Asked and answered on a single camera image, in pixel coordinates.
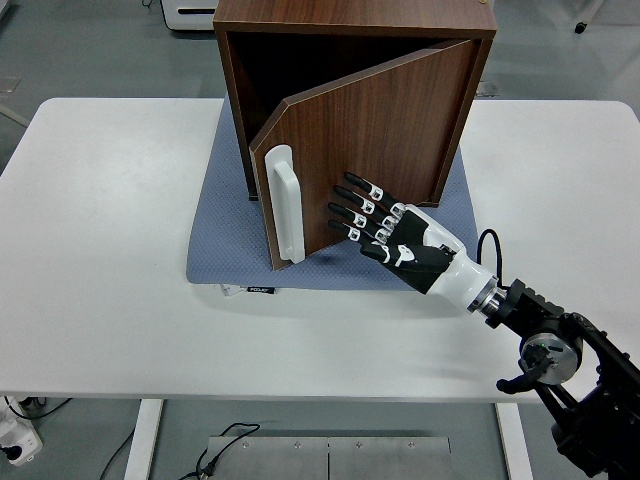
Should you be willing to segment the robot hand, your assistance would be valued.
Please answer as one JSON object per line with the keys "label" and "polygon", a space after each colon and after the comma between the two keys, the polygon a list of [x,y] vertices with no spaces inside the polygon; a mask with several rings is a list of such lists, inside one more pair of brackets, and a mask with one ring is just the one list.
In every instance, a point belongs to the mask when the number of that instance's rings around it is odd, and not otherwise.
{"label": "robot hand", "polygon": [[330,202],[329,210],[339,218],[329,220],[329,227],[414,290],[470,312],[483,308],[498,289],[497,279],[469,258],[461,240],[417,206],[351,172],[344,178],[362,192],[334,187],[352,205]]}

